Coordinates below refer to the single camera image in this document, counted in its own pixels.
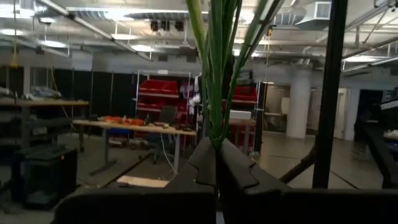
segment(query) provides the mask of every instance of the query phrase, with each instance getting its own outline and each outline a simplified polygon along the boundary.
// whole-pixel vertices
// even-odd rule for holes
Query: wooden table top
[[[86,106],[87,101],[74,100],[14,100],[11,98],[0,98],[0,106]]]
[[[111,129],[111,128],[119,128],[119,129],[128,129],[132,131],[142,131],[148,133],[159,133],[159,134],[182,134],[187,136],[196,136],[196,131],[182,131],[176,130],[173,127],[163,128],[160,126],[134,126],[134,125],[126,125],[126,124],[115,124],[115,123],[107,123],[104,121],[88,121],[88,120],[74,120],[73,124],[80,124],[85,126],[96,126],[101,127],[103,129]]]

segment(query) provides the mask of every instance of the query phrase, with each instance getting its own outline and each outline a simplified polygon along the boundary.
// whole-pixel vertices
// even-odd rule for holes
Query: fluorescent light
[[[0,34],[15,35],[15,30],[14,29],[0,29]],[[24,32],[21,30],[17,30],[17,35],[24,35]]]
[[[146,45],[132,45],[131,48],[138,52],[151,52],[154,50],[152,47]]]
[[[45,45],[47,47],[54,47],[54,48],[65,48],[65,47],[68,47],[67,44],[64,44],[64,43],[58,42],[58,41],[53,41],[53,40],[40,40],[39,44]]]
[[[116,40],[134,40],[138,38],[138,36],[130,34],[111,34],[111,36]]]
[[[392,57],[389,59],[385,59],[385,60],[380,60],[378,62],[374,62],[371,65],[382,65],[384,63],[388,63],[388,62],[395,62],[396,60],[398,60],[398,57]]]
[[[19,14],[26,17],[32,17],[35,15],[35,11],[32,9],[20,9]]]
[[[349,58],[344,59],[345,62],[375,62],[378,60],[385,59],[387,57],[372,57],[372,56],[367,56],[367,55],[357,55],[357,56],[352,56]]]
[[[241,53],[241,50],[233,49],[232,53],[234,56],[239,56],[239,54]]]
[[[250,24],[253,21],[254,13],[250,10],[242,10],[239,18],[244,21],[244,24]]]
[[[45,22],[45,23],[53,23],[56,22],[56,20],[54,18],[49,18],[49,17],[43,17],[43,18],[39,18],[40,22]]]

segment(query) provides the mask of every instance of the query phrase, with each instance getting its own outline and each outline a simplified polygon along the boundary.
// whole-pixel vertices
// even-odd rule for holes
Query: air vent
[[[169,60],[167,54],[159,54],[157,60],[160,62],[167,62]]]
[[[398,67],[391,67],[391,75],[398,76]]]
[[[187,62],[188,63],[196,63],[197,62],[197,55],[195,54],[187,54]]]
[[[296,24],[303,30],[323,30],[328,27],[330,18],[330,1],[316,1],[303,6],[307,12],[304,19]]]
[[[330,2],[316,2],[315,3],[315,17],[314,19],[326,19],[330,18]]]

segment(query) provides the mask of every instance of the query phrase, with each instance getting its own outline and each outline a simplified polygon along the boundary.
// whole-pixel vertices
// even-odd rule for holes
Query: wooden board
[[[142,131],[142,132],[148,132],[148,133],[182,134],[182,135],[187,135],[187,136],[196,136],[197,135],[196,131],[176,130],[173,127],[163,128],[163,127],[158,127],[158,126],[133,126],[133,125],[126,125],[126,124],[107,123],[104,121],[88,121],[88,120],[74,120],[73,124],[96,126],[96,127],[101,127],[104,129],[119,128],[119,129]]]
[[[86,106],[87,101],[72,101],[72,100],[16,100],[11,98],[0,99],[0,106]]]
[[[164,188],[169,183],[166,180],[130,177],[127,175],[121,176],[116,182],[122,184],[140,186],[140,187],[156,187],[156,188]]]

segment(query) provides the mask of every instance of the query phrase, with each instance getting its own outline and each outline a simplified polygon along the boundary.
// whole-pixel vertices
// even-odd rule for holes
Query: orange object
[[[104,121],[108,123],[120,123],[122,121],[121,117],[105,116]]]
[[[131,125],[142,126],[142,125],[144,125],[144,120],[141,120],[141,119],[130,119],[130,124]]]

